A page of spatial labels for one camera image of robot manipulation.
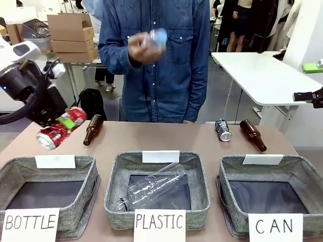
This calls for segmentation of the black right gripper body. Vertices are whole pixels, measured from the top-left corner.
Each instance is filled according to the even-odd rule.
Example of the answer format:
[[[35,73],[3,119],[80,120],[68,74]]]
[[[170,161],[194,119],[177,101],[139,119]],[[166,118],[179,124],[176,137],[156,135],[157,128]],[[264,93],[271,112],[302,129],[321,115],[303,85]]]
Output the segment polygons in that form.
[[[322,102],[323,99],[323,87],[312,93],[312,102]]]

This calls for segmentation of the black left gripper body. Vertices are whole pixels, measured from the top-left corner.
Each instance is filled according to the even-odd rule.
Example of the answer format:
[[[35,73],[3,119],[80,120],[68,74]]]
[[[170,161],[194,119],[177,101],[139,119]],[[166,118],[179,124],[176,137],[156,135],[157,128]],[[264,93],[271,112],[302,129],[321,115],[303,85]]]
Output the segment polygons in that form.
[[[65,113],[67,104],[56,86],[47,88],[38,106],[28,114],[28,119],[42,127],[51,126]]]

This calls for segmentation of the person's right hand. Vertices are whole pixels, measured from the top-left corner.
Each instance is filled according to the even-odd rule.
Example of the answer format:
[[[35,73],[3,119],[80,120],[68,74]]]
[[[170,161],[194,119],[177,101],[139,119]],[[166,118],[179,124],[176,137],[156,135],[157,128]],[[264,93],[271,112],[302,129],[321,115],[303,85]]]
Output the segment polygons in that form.
[[[143,64],[158,61],[164,49],[154,46],[148,40],[147,32],[137,33],[128,39],[128,59],[132,67],[140,68]]]

